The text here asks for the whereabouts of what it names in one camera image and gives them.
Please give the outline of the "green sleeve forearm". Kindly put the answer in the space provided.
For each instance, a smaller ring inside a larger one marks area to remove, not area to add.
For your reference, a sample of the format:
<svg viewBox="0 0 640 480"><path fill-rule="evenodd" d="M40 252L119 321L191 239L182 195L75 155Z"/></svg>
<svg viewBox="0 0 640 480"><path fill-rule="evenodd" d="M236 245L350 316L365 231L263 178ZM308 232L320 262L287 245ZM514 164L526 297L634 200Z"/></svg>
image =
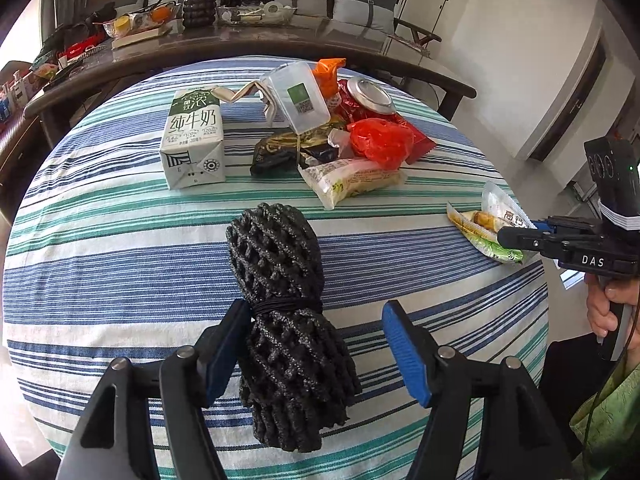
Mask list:
<svg viewBox="0 0 640 480"><path fill-rule="evenodd" d="M604 479L627 457L634 468L624 479L639 477L639 367L616 368L589 416L594 396L570 420L570 429L585 452L574 459L579 479Z"/></svg>

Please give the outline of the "right hand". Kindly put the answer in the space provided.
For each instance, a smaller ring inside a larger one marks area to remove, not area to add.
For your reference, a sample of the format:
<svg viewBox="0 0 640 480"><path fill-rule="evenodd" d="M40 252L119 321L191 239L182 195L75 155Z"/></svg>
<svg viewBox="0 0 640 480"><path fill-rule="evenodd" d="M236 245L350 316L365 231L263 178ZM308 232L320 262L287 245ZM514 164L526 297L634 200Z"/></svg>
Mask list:
<svg viewBox="0 0 640 480"><path fill-rule="evenodd" d="M587 274L585 281L588 287L588 322L593 333L604 338L618 327L612 311L613 304L634 307L638 304L639 280L633 278L628 281L610 281L607 285L602 285L594 274Z"/></svg>

